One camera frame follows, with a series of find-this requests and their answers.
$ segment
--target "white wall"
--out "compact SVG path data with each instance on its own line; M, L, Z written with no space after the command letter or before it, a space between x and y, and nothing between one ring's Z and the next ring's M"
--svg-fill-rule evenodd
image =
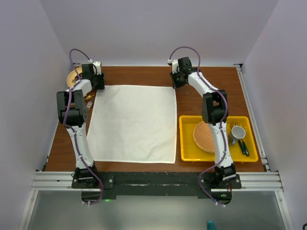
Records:
M307 223L307 2L280 0L243 65L260 135L295 229Z
M15 230L46 160L69 61L39 1L2 1L0 21L0 229Z
M66 53L77 47L104 65L165 65L175 48L192 46L203 65L233 65L246 59L278 0L40 1Z

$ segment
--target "yellow plastic bin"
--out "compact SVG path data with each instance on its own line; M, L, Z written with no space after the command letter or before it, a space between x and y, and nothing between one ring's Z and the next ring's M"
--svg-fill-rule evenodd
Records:
M214 161L214 153L205 152L200 149L193 138L193 131L199 122L202 122L201 116L180 116L179 129L180 129L180 147L181 159L183 161ZM238 144L229 144L230 155L234 162L256 162L258 155L252 131L250 128L249 120L246 116L229 116L227 118L227 135L231 128L236 125L245 129L246 135L244 141L249 152L249 157L242 153Z

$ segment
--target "white placemat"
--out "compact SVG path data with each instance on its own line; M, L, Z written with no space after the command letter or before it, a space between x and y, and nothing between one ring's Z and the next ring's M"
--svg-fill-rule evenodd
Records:
M175 90L119 85L97 91L87 140L95 161L175 163Z

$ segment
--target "purple cable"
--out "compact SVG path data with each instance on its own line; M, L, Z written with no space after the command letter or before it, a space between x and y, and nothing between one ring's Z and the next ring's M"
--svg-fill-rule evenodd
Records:
M77 51L79 51L79 52L81 52L81 53L83 53L83 52L80 51L80 50L78 50L78 49L72 49L72 50L70 51L70 53L69 53L69 55L70 55L70 60L71 60L71 64L72 64L74 70L76 71L76 73L77 73L77 75L78 75L78 79L81 80L81 77L80 77L78 71L76 70L76 68L75 68L75 66L74 66L74 64L73 64L73 61L72 61L72 59L71 59L71 52L74 51L74 50L77 50ZM72 86L72 87L68 90L68 92L69 92L69 97L68 97L67 109L66 109L66 112L65 112L63 125L64 125L66 128L70 128L70 129L73 131L73 133L74 133L74 140L75 140L75 146L76 146L76 150L77 150L78 156L80 157L82 163L86 166L87 170L88 170L88 171L93 175L93 177L96 178L96 179L98 180L98 182L99 182L101 193L100 193L100 196L99 196L99 198L98 198L97 200L95 200L95 201L93 201L93 202L89 202L89 205L93 205L93 204L97 203L99 200L101 200L101 198L102 198L102 196L103 196L103 188L104 188L104 186L103 186L102 181L100 180L100 178L90 169L90 167L87 165L87 163L86 163L85 160L83 159L83 156L82 156L82 154L80 153L80 150L79 150L79 147L78 147L76 131L74 130L73 127L71 127L71 126L69 126L69 125L66 124L67 117L68 117L68 113L69 113L69 110L70 110L70 107L71 107L71 98L72 98L72 93L71 93L71 91L72 91L78 84L80 84L80 81L78 81L76 84L74 84L74 86Z
M227 113L228 113L228 104L227 104L227 101L226 101L226 98L222 95L221 92L219 92L218 90L216 89L213 89L211 88L211 86L205 81L205 79L203 79L201 76L200 76L200 66L201 66L201 56L200 54L195 50L193 49L192 47L189 47L189 46L181 46L181 47L178 47L177 49L175 49L172 54L170 55L169 59L171 60L172 58L172 55L179 49L181 48L187 48L187 49L191 49L193 50L197 56L198 56L198 66L197 66L197 75L199 76L199 78L201 79L201 81L209 88L209 89L212 89L213 91L215 91L216 93L218 93L222 100L224 101L225 103L225 114L223 116L223 118L221 119L221 122L220 122L220 131L222 133L222 137L223 137L223 141L224 141L224 154L222 156L222 158L220 159L219 162L217 162L215 165L211 166L210 168L206 169L205 171L203 171L202 173L199 174L198 176L198 184L200 185L201 189L205 192L205 194L211 199L213 200L215 203L219 204L219 205L224 205L218 201L216 201L207 191L206 189L204 189L204 187L202 186L202 182L201 182L201 176L204 175L206 172L208 172L209 170L215 168L216 166L218 166L220 163L222 163L222 161L225 159L226 157L226 151L227 151L227 142L226 142L226 137L225 137L225 134L222 130L222 122L224 121L224 119L227 117Z
M90 60L90 58L89 58L83 51L81 51L81 50L79 50L79 49L72 49L72 50L69 52L69 59L70 59L70 61L71 61L72 68L73 68L73 70L77 73L78 79L81 80L81 76L79 75L79 73L78 73L78 71L77 71L75 65L73 64L72 58L71 58L71 53L72 53L74 50L75 50L75 51L79 51L80 53L84 54L84 56L86 56L86 58L87 58L88 60Z

